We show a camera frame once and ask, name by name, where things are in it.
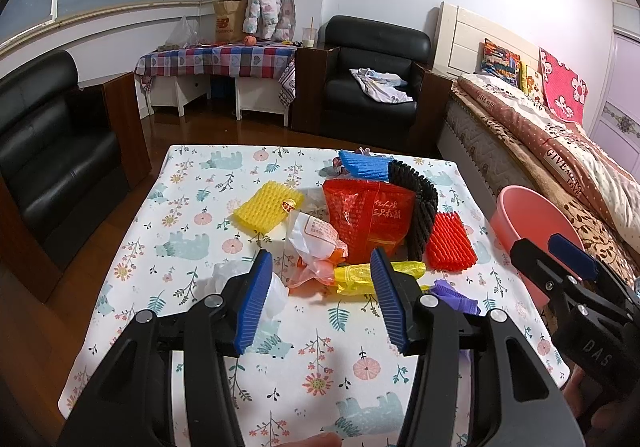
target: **mattress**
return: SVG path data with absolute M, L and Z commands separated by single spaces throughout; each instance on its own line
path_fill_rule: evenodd
M 487 132 L 458 97 L 446 106 L 446 122 L 476 164 L 494 197 L 508 185 L 535 187 L 520 165 L 494 135 Z

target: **human hand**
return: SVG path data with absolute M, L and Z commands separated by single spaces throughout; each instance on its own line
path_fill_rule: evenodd
M 574 372 L 569 377 L 569 381 L 566 383 L 566 386 L 562 390 L 562 394 L 566 399 L 566 402 L 569 404 L 569 408 L 571 409 L 574 417 L 578 418 L 582 413 L 584 413 L 584 398 L 582 397 L 582 392 L 580 390 L 580 383 L 585 376 L 584 370 L 579 367 L 574 367 Z M 616 419 L 620 411 L 620 407 L 622 406 L 622 402 L 612 401 L 608 404 L 603 405 L 599 410 L 593 413 L 591 416 L 591 426 L 594 429 L 608 429 Z
M 285 443 L 281 447 L 340 447 L 341 445 L 342 438 L 335 432 L 323 432 L 311 438 Z

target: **floral tablecloth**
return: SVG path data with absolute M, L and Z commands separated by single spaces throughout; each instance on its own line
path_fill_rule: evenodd
M 297 256 L 281 223 L 268 235 L 247 234 L 230 217 L 261 184 L 276 180 L 305 192 L 302 209 L 326 219 L 322 182 L 337 150 L 257 146 L 173 146 L 158 181 L 129 231 L 98 296 L 84 345 L 58 406 L 68 416 L 91 374 L 132 315 L 186 311 L 205 293 L 216 263 L 273 254 L 286 281 Z M 452 162 L 398 156 L 436 185 L 441 211 L 456 211 L 478 255 L 463 273 L 427 271 L 420 284 L 446 278 L 478 299 L 482 313 L 504 309 L 537 350 L 558 384 L 568 376 L 524 284 L 471 198 Z M 287 307 L 258 328 L 251 351 L 227 359 L 228 381 L 248 447 L 274 447 L 335 430 L 346 447 L 387 447 L 398 438 L 411 392 L 415 358 L 389 343 L 376 297 L 340 297 L 303 286 Z M 172 395 L 177 446 L 188 446 L 182 352 L 173 354 Z M 467 358 L 460 355 L 453 445 L 466 444 L 470 400 Z

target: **red plastic bag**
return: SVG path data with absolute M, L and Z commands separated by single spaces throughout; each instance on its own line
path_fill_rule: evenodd
M 376 247 L 393 254 L 409 231 L 413 191 L 390 183 L 340 178 L 327 180 L 322 190 L 329 221 L 349 248 L 348 263 L 369 263 Z

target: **colorful cushion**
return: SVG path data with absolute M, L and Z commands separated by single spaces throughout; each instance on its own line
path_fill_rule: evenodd
M 542 86 L 542 75 L 540 75 L 533 66 L 521 64 L 520 71 L 520 89 L 525 92 L 534 102 L 543 104 L 544 94 Z
M 576 72 L 542 48 L 540 62 L 546 105 L 561 120 L 581 124 L 589 93 L 587 85 Z
M 495 77 L 500 77 L 517 88 L 520 75 L 520 56 L 485 39 L 480 69 Z

